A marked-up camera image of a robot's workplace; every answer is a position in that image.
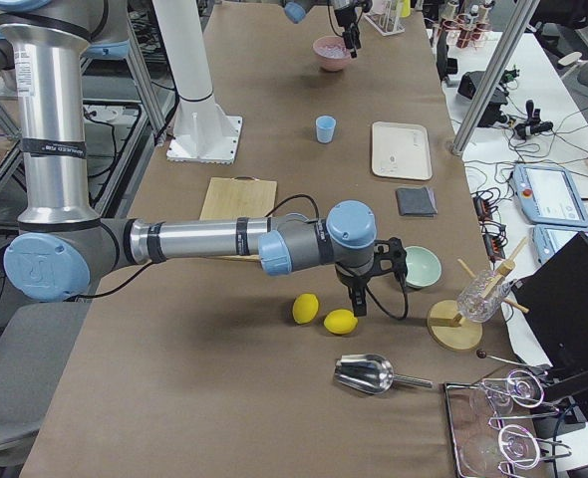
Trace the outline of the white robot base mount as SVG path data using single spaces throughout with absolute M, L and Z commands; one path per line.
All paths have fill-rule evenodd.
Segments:
M 167 158 L 233 163 L 243 119 L 215 99 L 197 3 L 160 0 L 153 8 L 179 99 Z

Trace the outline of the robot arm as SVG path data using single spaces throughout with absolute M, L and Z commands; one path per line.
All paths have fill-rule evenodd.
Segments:
M 39 302 L 84 298 L 123 268 L 173 258 L 257 256 L 271 276 L 331 264 L 353 310 L 381 252 L 372 210 L 357 200 L 327 216 L 148 222 L 127 205 L 103 215 L 91 203 L 81 60 L 106 49 L 124 58 L 131 25 L 124 1 L 0 1 L 0 33 L 14 57 L 27 205 L 3 269 Z
M 282 1 L 285 16 L 294 24 L 302 22 L 312 8 L 320 5 L 321 1 L 288 0 Z M 356 58 L 361 49 L 360 16 L 371 10 L 371 1 L 330 0 L 324 1 L 327 7 L 329 24 L 336 37 L 342 39 L 343 44 L 352 58 Z

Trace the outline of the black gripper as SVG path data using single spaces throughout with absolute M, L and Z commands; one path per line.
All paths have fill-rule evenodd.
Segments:
M 366 287 L 371 279 L 372 267 L 372 262 L 358 267 L 348 267 L 341 262 L 335 264 L 337 278 L 341 284 L 348 288 L 352 311 L 357 318 L 367 316 Z
M 361 48 L 360 32 L 357 26 L 357 4 L 355 0 L 334 0 L 334 14 L 338 25 L 344 29 L 343 40 L 347 50 L 351 50 L 351 57 L 358 56 Z

